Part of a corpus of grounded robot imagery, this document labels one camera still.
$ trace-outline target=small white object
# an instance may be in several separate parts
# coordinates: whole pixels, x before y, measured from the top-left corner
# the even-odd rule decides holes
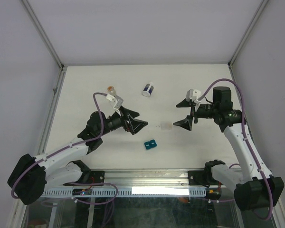
[[[106,99],[108,99],[110,101],[110,104],[111,106],[113,107],[113,109],[119,114],[120,114],[120,111],[119,111],[119,108],[120,106],[122,106],[124,100],[119,97],[119,96],[113,96],[111,94],[107,94],[106,95]]]
[[[200,90],[197,90],[197,89],[194,89],[194,90],[193,90],[192,100],[193,100],[193,102],[196,104],[196,105],[195,105],[195,111],[197,111],[198,108],[200,107],[200,106],[199,106],[200,103],[201,103],[201,101],[199,101],[200,96],[201,96],[201,91],[200,91]]]
[[[190,100],[194,101],[194,100],[200,98],[200,96],[201,96],[201,91],[200,90],[190,89],[187,92],[186,101],[190,101]]]
[[[150,97],[151,96],[151,93],[154,89],[154,86],[153,86],[153,82],[149,82],[143,89],[142,91],[142,95],[146,96],[146,97]]]
[[[170,121],[161,121],[161,129],[164,130],[171,130],[172,129],[172,122]]]

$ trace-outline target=white wall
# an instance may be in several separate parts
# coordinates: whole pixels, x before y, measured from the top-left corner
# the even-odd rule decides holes
[[[227,63],[261,0],[29,0],[64,64]]]
[[[34,152],[57,75],[20,1],[0,0],[0,228],[13,204],[7,179]]]
[[[258,151],[285,183],[285,0],[270,1],[234,65]],[[283,192],[285,206],[285,189]]]

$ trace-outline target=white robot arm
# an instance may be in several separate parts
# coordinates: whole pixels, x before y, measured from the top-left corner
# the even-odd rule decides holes
[[[69,182],[100,183],[81,160],[82,156],[96,150],[101,144],[101,136],[123,127],[131,134],[138,133],[148,122],[137,120],[138,112],[121,106],[118,96],[106,95],[115,110],[108,118],[99,110],[91,114],[85,129],[72,141],[55,152],[47,152],[36,157],[23,155],[8,179],[12,196],[28,205],[36,201],[45,190]]]
[[[223,86],[213,88],[213,101],[208,101],[209,104],[200,103],[200,94],[198,90],[189,90],[186,98],[176,105],[176,107],[190,107],[191,111],[184,120],[177,121],[174,125],[191,131],[193,119],[195,124],[199,118],[214,119],[229,140],[242,174],[229,169],[224,162],[214,160],[207,162],[203,174],[194,177],[194,180],[206,187],[222,183],[234,193],[237,206],[241,210],[265,208],[270,204],[275,206],[284,183],[280,177],[272,175],[261,159],[250,134],[246,134],[249,129],[242,112],[232,108],[230,88]]]

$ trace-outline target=white table surface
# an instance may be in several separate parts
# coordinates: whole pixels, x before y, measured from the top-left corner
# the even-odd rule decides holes
[[[94,92],[106,92],[114,86],[124,99],[125,108],[137,111],[149,122],[138,134],[131,135],[122,128],[102,137],[104,143],[94,152],[82,157],[90,168],[96,169],[182,169],[203,168],[205,162],[220,159],[227,164],[237,162],[228,140],[211,119],[199,119],[192,132],[173,126],[163,131],[161,121],[175,122],[189,114],[189,108],[176,108],[186,92],[193,88],[202,93],[216,79],[231,78],[227,65],[133,65],[133,66],[69,66],[51,128],[47,151],[76,137],[96,111]],[[152,81],[151,97],[142,96],[144,86]],[[234,109],[240,109],[232,84]],[[113,114],[108,101],[98,96],[106,116]],[[212,100],[212,90],[207,95]],[[146,150],[144,142],[155,139],[157,147]]]

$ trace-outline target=blue block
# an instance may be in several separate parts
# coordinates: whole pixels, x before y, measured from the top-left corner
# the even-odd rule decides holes
[[[157,144],[156,144],[155,140],[152,139],[151,141],[145,142],[144,146],[146,147],[147,150],[149,150],[149,149],[156,147]]]
[[[154,139],[152,139],[151,141],[149,141],[149,143],[151,144],[151,147],[157,147],[156,141]]]

